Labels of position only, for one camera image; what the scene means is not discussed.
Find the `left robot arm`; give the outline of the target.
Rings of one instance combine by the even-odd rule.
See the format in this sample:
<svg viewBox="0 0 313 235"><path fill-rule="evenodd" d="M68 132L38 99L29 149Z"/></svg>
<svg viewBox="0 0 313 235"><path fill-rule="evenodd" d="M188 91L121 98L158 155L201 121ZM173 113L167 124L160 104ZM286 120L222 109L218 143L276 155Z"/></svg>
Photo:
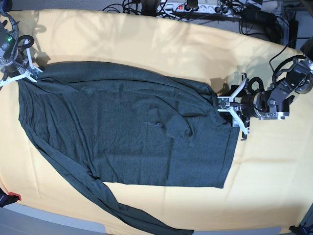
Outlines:
<svg viewBox="0 0 313 235"><path fill-rule="evenodd" d="M259 77L242 75L240 85L233 85L218 97L218 112L232 116L232 127L240 128L242 140L250 133L250 119L284 120L290 115L295 94L307 94L313 88L313 39L302 45L300 55L285 59L274 70L271 83L264 87Z"/></svg>

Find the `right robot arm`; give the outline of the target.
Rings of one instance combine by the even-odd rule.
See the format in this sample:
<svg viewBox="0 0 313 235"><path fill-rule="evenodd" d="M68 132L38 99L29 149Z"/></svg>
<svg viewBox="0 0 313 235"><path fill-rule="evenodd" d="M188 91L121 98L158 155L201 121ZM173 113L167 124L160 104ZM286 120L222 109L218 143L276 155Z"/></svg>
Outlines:
<svg viewBox="0 0 313 235"><path fill-rule="evenodd" d="M35 40L30 35L20 35L18 22L0 11L6 19L0 23L0 71L3 74L0 86L3 87L21 79L36 83L43 72L32 61L30 48Z"/></svg>

